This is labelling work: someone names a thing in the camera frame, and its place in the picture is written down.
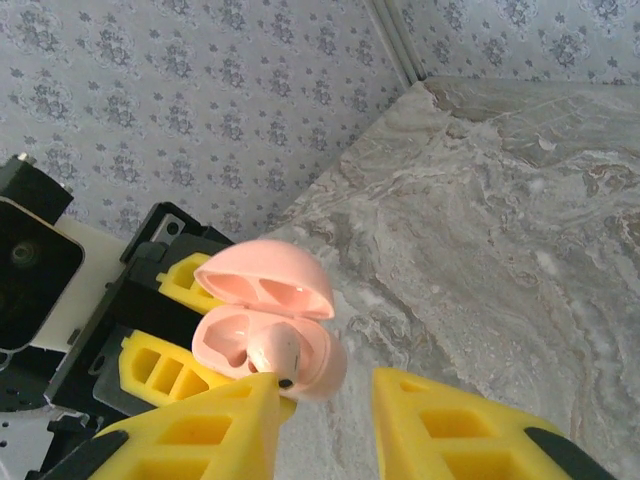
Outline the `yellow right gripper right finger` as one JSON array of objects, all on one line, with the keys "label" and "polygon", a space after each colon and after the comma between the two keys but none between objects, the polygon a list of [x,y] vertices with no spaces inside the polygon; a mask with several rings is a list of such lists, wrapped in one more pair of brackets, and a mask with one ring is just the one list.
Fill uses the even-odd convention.
[{"label": "yellow right gripper right finger", "polygon": [[409,372],[377,367],[372,414],[383,479],[609,479],[547,420]]}]

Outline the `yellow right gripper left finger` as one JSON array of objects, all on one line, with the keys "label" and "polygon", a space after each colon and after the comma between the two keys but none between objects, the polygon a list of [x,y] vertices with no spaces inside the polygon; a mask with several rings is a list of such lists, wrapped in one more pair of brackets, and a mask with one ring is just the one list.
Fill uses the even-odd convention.
[{"label": "yellow right gripper left finger", "polygon": [[108,426],[48,479],[271,479],[286,418],[273,373],[229,384]]}]

